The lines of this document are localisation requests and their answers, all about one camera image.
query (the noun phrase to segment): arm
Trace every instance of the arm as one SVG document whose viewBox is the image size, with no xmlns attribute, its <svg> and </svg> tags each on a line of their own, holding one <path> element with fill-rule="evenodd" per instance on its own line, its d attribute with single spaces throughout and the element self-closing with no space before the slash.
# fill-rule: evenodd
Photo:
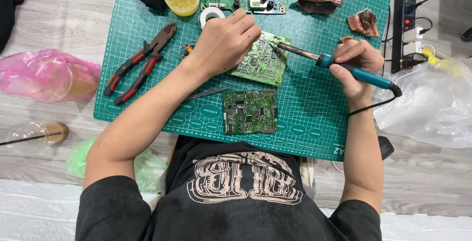
<svg viewBox="0 0 472 241">
<path fill-rule="evenodd" d="M 340 46 L 336 61 L 352 64 L 377 73 L 384 59 L 366 41 L 349 40 Z M 350 72 L 339 65 L 332 65 L 331 72 L 343 84 L 349 111 L 372 105 L 371 86 L 354 79 Z M 382 207 L 383 165 L 372 110 L 352 115 L 347 123 L 346 150 L 344 155 L 345 184 L 340 203 L 358 199 L 371 205 L 379 214 Z"/>
<path fill-rule="evenodd" d="M 83 189 L 114 175 L 134 179 L 134 158 L 157 138 L 177 106 L 209 78 L 240 63 L 260 35 L 244 9 L 209 20 L 192 53 L 98 136 L 87 155 Z"/>
</svg>

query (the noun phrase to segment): roll of tape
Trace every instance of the roll of tape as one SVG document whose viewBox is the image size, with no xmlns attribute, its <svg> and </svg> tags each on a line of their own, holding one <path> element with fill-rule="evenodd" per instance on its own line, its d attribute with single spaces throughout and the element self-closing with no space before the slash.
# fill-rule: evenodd
<svg viewBox="0 0 472 241">
<path fill-rule="evenodd" d="M 202 29 L 205 27 L 206 21 L 208 21 L 208 19 L 211 17 L 225 18 L 225 15 L 220 9 L 216 7 L 205 8 L 200 14 L 200 26 L 202 27 Z"/>
</svg>

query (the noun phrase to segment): cutting mat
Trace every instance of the cutting mat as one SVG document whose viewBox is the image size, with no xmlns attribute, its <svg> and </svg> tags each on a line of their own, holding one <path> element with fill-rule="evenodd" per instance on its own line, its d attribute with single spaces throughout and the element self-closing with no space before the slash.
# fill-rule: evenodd
<svg viewBox="0 0 472 241">
<path fill-rule="evenodd" d="M 339 39 L 345 35 L 364 38 L 349 29 L 346 19 L 366 7 L 377 15 L 377 26 L 382 34 L 390 4 L 390 0 L 344 0 L 343 7 L 336 9 L 336 13 L 324 15 L 307 14 L 297 7 L 296 1 L 289 0 L 287 14 L 254 15 L 256 24 L 264 31 L 291 38 L 292 45 L 317 54 L 331 54 Z M 121 80 L 112 97 L 103 96 L 103 90 L 115 70 L 141 49 L 144 39 L 149 42 L 164 25 L 177 23 L 174 39 L 162 51 L 164 59 L 156 64 L 150 78 L 131 101 L 157 84 L 181 61 L 178 55 L 180 47 L 187 41 L 197 40 L 201 33 L 199 15 L 198 10 L 193 16 L 180 17 L 169 10 L 157 12 L 149 9 L 139 0 L 115 0 L 94 118 L 112 121 L 131 103 L 128 101 L 117 107 L 113 99 L 136 79 L 144 61 Z M 381 38 L 366 40 L 380 48 Z M 226 86 L 231 86 L 232 91 L 276 88 L 222 74 L 210 79 L 195 92 Z M 163 131 L 222 142 L 246 141 L 260 148 L 293 155 L 343 160 L 348 107 L 340 83 L 327 69 L 319 69 L 313 61 L 289 54 L 283 85 L 277 89 L 277 96 L 278 130 L 273 134 L 223 135 L 221 93 L 185 101 L 174 112 Z"/>
</svg>

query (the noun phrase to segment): hand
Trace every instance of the hand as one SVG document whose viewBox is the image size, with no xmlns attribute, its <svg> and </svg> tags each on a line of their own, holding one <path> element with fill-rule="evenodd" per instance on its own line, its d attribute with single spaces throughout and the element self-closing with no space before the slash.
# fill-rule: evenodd
<svg viewBox="0 0 472 241">
<path fill-rule="evenodd" d="M 225 19 L 207 21 L 186 59 L 192 59 L 189 65 L 197 65 L 198 72 L 208 80 L 241 63 L 261 32 L 261 28 L 254 24 L 254 17 L 240 8 Z"/>
<path fill-rule="evenodd" d="M 351 39 L 345 44 L 338 45 L 333 53 L 337 63 L 350 63 L 358 68 L 377 74 L 384 63 L 380 51 L 374 49 L 367 41 Z M 355 101 L 370 101 L 370 88 L 368 83 L 360 82 L 352 74 L 341 67 L 333 64 L 329 70 L 343 84 L 343 92 L 350 104 Z"/>
</svg>

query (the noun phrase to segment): green plastic bag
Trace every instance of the green plastic bag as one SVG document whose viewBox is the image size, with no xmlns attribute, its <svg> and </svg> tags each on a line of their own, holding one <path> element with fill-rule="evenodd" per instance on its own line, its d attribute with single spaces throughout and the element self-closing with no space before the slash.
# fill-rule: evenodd
<svg viewBox="0 0 472 241">
<path fill-rule="evenodd" d="M 66 164 L 66 173 L 84 178 L 86 172 L 87 153 L 95 139 L 81 142 L 70 153 Z M 160 192 L 159 180 L 162 172 L 167 168 L 164 160 L 145 149 L 134 159 L 134 175 L 141 193 Z"/>
</svg>

